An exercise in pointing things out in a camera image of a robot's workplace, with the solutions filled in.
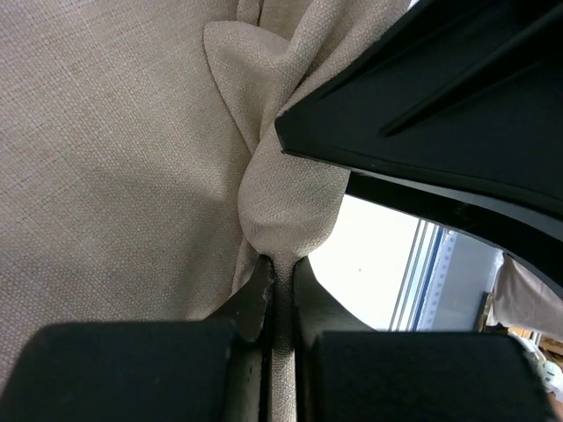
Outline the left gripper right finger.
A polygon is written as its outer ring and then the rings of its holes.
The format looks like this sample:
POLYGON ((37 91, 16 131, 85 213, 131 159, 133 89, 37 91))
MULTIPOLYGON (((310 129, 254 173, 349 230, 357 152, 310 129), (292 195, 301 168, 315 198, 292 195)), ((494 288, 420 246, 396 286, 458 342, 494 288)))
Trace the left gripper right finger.
POLYGON ((301 421, 546 421, 550 403, 507 335, 375 331, 316 279, 292 276, 301 421))

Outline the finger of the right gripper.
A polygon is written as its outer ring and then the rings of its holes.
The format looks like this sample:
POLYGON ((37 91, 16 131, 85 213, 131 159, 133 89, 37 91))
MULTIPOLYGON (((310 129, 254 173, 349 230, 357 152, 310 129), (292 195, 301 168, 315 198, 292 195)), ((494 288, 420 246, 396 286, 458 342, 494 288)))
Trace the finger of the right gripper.
POLYGON ((420 1, 275 121, 356 197, 506 251, 562 291, 562 4, 420 1))

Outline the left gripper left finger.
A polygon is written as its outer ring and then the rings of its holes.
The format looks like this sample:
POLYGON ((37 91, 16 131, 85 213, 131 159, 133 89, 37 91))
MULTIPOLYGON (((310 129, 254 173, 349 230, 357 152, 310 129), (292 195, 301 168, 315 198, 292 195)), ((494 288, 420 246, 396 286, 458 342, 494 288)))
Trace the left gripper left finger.
POLYGON ((4 421, 265 421, 274 267, 201 321, 51 324, 26 343, 4 421))

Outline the beige cloth napkin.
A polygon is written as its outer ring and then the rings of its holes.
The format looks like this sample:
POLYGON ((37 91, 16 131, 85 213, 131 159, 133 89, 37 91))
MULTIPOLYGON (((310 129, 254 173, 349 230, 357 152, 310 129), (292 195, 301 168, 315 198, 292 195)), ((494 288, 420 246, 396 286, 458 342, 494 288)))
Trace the beige cloth napkin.
POLYGON ((277 116, 406 1, 4 1, 1 376, 41 326, 194 320, 278 275, 273 421, 296 419, 289 278, 346 170, 282 153, 277 116))

